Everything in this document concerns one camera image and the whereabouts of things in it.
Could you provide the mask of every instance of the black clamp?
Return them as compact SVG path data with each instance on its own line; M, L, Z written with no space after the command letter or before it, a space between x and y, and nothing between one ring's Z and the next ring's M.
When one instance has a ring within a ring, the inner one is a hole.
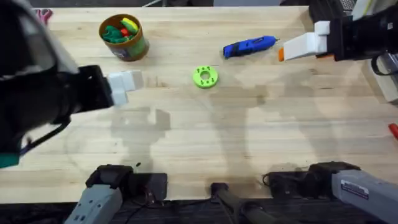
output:
M99 166L86 181L87 187L95 184L110 185L111 189L128 187L129 178L133 174L131 166L102 165Z

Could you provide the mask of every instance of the green gear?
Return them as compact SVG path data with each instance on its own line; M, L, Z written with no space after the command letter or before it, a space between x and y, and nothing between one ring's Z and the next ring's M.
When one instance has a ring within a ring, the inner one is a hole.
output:
M203 79L201 75L203 73L207 72L209 74L209 77L207 79ZM202 65L199 66L193 71L193 82L199 87L199 88L211 88L216 85L218 81L218 73L217 71L208 65Z

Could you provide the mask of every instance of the gray robot arm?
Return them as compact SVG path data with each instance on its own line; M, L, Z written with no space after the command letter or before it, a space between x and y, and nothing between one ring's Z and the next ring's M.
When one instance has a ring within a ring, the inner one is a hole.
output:
M361 170L342 170L331 176L333 195L387 223L398 222L398 185Z

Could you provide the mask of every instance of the wooden table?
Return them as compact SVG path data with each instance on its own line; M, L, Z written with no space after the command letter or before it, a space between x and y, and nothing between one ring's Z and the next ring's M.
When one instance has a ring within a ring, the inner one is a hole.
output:
M122 62L98 37L105 18L140 19L147 56ZM381 100L365 62L313 57L277 61L284 41L312 29L306 7L54 9L50 29L80 65L105 74L141 70L145 88L120 109L74 115L61 134L0 170L0 202L68 202L101 164L169 175L168 198L206 198L212 182L268 196L261 175L346 161L398 183L398 109ZM275 35L266 52L224 60L239 40ZM194 86L198 65L217 69L212 89ZM34 134L49 130L42 128Z

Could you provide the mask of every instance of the black cable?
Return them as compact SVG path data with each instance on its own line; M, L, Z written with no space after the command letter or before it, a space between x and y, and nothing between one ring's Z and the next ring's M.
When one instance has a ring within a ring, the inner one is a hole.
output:
M69 123L70 123L70 119L68 119L68 121L62 123L60 126L55 128L51 132L49 132L49 133L45 134L44 136L36 139L35 141L28 142L28 144L21 149L19 155L23 156L24 154L26 154L27 152L29 152L33 148L37 147L38 145L42 144L43 142L45 142L45 141L49 140L50 138L54 137L55 135L60 133L62 130L64 130L69 125Z
M377 65L377 60L379 57L380 57L380 55L372 58L372 60L371 60L372 70L376 75L379 75L379 76L398 75L398 71L394 71L394 72L390 72L390 73L380 72L379 66Z
M145 207L145 206L141 206L141 207L137 208L135 211L133 211L133 212L129 215L129 217L127 218L127 220L124 222L124 224L128 224L129 221L130 221L130 219L131 219L135 214L137 214L139 211L141 211L141 209L144 208L144 207Z
M266 182L266 177L268 177L269 174L263 175L262 176L262 184L264 184L266 187L269 187L269 184Z

